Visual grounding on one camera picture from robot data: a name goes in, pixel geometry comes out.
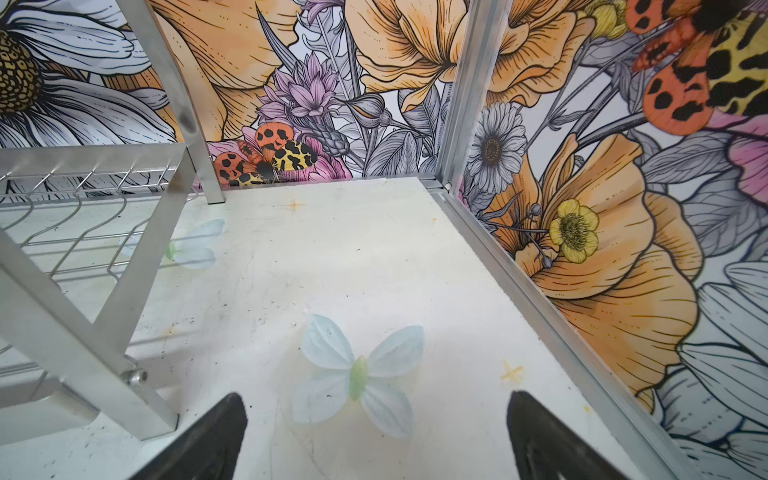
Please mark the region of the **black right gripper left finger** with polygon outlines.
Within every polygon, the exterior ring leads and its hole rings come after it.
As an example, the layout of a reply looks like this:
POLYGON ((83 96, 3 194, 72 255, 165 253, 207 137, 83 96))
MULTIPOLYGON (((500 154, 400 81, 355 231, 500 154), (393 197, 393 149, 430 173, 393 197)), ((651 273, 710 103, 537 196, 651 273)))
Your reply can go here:
POLYGON ((247 423, 241 396, 229 393, 132 479, 232 479, 247 423))

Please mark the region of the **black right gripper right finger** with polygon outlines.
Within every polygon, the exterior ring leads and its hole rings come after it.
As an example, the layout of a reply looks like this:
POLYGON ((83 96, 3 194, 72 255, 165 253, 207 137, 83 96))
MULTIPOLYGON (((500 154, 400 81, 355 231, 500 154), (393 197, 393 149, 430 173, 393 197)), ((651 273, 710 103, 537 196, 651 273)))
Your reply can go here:
POLYGON ((526 391, 511 394, 506 425, 522 480, 626 480, 623 473, 526 391))

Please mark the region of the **silver metal dish rack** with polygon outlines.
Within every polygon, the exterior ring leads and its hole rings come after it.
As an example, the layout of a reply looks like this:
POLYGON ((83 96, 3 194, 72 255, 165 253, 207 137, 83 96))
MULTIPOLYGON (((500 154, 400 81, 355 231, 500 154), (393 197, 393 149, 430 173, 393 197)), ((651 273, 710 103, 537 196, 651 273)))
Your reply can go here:
POLYGON ((191 48, 157 1, 1 5, 1 442, 179 417, 129 344, 185 205, 224 194, 191 48))

